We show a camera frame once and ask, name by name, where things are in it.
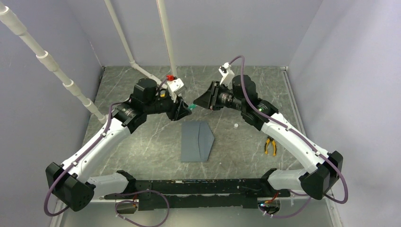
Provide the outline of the green white glue stick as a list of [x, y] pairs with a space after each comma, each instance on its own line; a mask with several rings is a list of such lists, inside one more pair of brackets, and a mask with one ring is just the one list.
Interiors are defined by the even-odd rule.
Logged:
[[189, 109], [189, 110], [193, 110], [193, 109], [195, 109], [196, 107], [197, 107], [197, 105], [191, 104], [191, 105], [188, 106], [188, 109]]

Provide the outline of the grey envelope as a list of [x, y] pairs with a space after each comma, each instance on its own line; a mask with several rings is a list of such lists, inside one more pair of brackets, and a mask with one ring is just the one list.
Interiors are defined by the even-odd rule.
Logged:
[[185, 121], [181, 133], [181, 162], [207, 162], [215, 139], [208, 123]]

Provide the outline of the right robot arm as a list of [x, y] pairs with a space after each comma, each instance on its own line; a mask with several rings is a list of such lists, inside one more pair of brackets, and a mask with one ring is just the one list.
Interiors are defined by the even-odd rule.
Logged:
[[273, 138], [302, 165], [300, 170], [270, 169], [262, 178], [261, 192], [266, 196], [278, 190], [302, 190], [321, 200], [340, 179], [343, 156], [312, 143], [294, 128], [270, 102], [258, 97], [256, 84], [249, 76], [235, 76], [232, 88], [212, 81], [194, 104], [213, 111], [224, 107], [238, 110], [246, 123]]

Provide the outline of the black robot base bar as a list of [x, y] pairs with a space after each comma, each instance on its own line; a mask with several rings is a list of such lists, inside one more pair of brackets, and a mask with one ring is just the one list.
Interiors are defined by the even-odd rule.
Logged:
[[129, 173], [123, 192], [104, 196], [106, 200], [136, 199], [140, 211], [166, 208], [241, 207], [253, 209], [265, 200], [287, 198], [289, 190], [275, 190], [262, 178], [137, 180]]

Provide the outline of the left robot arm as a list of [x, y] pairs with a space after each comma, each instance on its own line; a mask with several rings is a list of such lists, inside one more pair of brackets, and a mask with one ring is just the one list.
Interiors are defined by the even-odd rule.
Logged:
[[93, 198], [111, 194], [131, 198], [136, 192], [135, 178], [125, 171], [94, 177], [102, 160], [152, 114], [166, 114], [178, 121], [191, 114], [182, 98], [186, 87], [181, 79], [168, 75], [161, 85], [149, 78], [140, 79], [129, 98], [109, 107], [106, 123], [74, 155], [61, 164], [46, 168], [49, 195], [56, 196], [68, 209], [80, 211]]

